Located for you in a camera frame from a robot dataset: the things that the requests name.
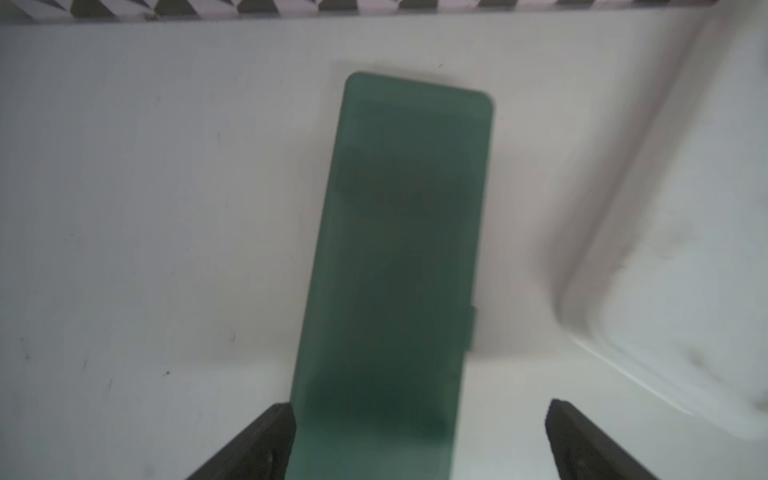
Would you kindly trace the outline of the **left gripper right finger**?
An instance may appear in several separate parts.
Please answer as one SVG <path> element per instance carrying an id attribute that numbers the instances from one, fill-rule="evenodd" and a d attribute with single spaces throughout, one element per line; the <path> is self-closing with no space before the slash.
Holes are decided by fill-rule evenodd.
<path id="1" fill-rule="evenodd" d="M 656 480 L 573 404 L 552 399 L 545 430 L 562 480 Z"/>

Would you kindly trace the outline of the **dark green pencil case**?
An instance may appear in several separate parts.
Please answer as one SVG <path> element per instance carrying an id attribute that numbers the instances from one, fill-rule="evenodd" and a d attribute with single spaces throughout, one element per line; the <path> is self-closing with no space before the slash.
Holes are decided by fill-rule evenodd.
<path id="1" fill-rule="evenodd" d="M 368 72 L 344 86 L 290 401 L 291 479 L 446 479 L 493 104 Z"/>

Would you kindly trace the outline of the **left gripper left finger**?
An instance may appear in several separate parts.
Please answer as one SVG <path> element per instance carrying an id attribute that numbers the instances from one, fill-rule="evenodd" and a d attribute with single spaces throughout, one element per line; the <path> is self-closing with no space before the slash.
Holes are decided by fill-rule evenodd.
<path id="1" fill-rule="evenodd" d="M 188 479 L 284 479 L 295 435 L 292 405 L 275 403 Z"/>

